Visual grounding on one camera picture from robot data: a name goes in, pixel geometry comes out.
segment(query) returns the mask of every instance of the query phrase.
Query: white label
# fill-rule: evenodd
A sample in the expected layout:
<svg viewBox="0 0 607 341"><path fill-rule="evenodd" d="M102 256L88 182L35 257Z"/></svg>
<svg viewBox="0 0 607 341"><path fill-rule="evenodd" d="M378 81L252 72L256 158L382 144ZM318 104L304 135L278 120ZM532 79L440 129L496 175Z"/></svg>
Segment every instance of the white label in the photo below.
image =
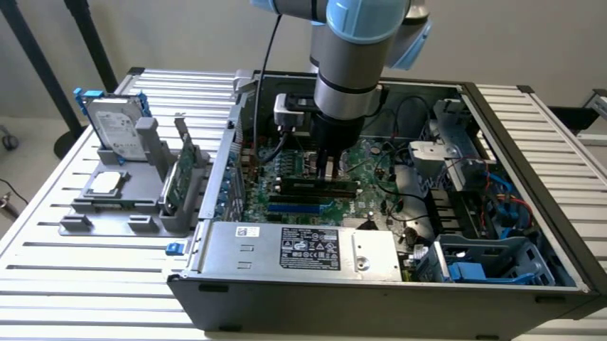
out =
<svg viewBox="0 0 607 341"><path fill-rule="evenodd" d="M236 237L258 237L258 227L257 226L236 227Z"/></svg>
<svg viewBox="0 0 607 341"><path fill-rule="evenodd" d="M97 112L97 120L106 147L126 160L144 161L145 152L130 118L121 112Z"/></svg>

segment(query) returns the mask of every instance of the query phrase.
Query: sheet metal panel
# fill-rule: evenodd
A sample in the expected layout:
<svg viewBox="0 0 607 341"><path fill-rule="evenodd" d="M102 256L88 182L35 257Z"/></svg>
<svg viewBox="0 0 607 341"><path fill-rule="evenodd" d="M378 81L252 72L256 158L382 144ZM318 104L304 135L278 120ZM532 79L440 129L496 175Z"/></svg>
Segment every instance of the sheet metal panel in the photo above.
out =
<svg viewBox="0 0 607 341"><path fill-rule="evenodd" d="M204 142L214 141L214 137L205 138L201 134L220 126L221 118L228 115L225 93L232 77L146 70L140 77L129 76L120 88L124 92L152 90L148 93L152 113L161 122L162 138L172 148L178 148L172 138L172 116L184 112L185 123L198 136L194 142L212 151L214 145ZM490 96L518 97L514 87L489 86L486 91ZM168 239L58 235L57 221L65 205L97 165L97 145L88 129L0 241L0 340L344 340L301 335L206 334L192 327L164 284L162 271L177 271L185 266L184 259L166 259L164 255ZM560 177L566 173L582 178L584 172L582 166L564 165L544 175ZM552 193L557 198L568 198L569 192ZM585 193L592 193L589 198L605 199L602 192ZM574 191L574 194L569 198L585 198L582 193ZM593 243L589 246L597 257L605 257L607 266L604 224L576 220L573 225L588 243ZM550 321L516 340L598 341L605 335L607 310L602 310L581 321Z"/></svg>

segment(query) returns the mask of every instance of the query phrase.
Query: slotted metal table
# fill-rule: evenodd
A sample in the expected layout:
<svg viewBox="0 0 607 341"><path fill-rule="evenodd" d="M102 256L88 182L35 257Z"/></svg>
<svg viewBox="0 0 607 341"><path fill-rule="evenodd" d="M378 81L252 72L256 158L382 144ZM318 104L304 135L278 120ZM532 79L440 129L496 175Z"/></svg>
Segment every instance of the slotted metal table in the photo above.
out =
<svg viewBox="0 0 607 341"><path fill-rule="evenodd" d="M233 76L145 70L128 75L116 92L145 92L158 135L173 149L180 148L180 140L172 118L180 113L196 144L213 157L233 104ZM533 94L516 87L478 88L607 267L604 168ZM89 128L0 241L0 340L326 340L194 329L165 285L166 273L185 265L184 259L164 255L169 239L58 235L58 221L98 162L97 146ZM580 321L553 320L516 338L605 339L607 310Z"/></svg>

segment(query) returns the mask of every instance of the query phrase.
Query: light blue robot arm cap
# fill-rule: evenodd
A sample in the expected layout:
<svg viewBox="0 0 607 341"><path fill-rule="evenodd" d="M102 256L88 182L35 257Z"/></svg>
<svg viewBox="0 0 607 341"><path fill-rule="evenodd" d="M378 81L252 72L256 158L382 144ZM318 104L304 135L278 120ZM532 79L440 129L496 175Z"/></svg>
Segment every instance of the light blue robot arm cap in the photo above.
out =
<svg viewBox="0 0 607 341"><path fill-rule="evenodd" d="M392 69L409 70L413 66L414 60L417 59L418 53L424 48L425 41L428 39L429 31L432 28L432 22L428 19L421 34L414 39L410 47L406 49L404 55L401 55L398 61L390 66Z"/></svg>
<svg viewBox="0 0 607 341"><path fill-rule="evenodd" d="M250 0L250 5L264 9L268 12L276 12L276 6L273 5L273 0Z"/></svg>
<svg viewBox="0 0 607 341"><path fill-rule="evenodd" d="M396 32L406 8L408 0L329 0L326 23L342 40L374 44Z"/></svg>

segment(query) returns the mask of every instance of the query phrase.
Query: power supply label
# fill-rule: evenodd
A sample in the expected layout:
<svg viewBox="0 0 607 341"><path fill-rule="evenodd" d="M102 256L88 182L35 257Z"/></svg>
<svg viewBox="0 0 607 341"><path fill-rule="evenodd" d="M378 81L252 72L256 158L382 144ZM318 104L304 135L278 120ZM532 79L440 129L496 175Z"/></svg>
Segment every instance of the power supply label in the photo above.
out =
<svg viewBox="0 0 607 341"><path fill-rule="evenodd" d="M285 269L338 271L338 231L282 227L280 266Z"/></svg>

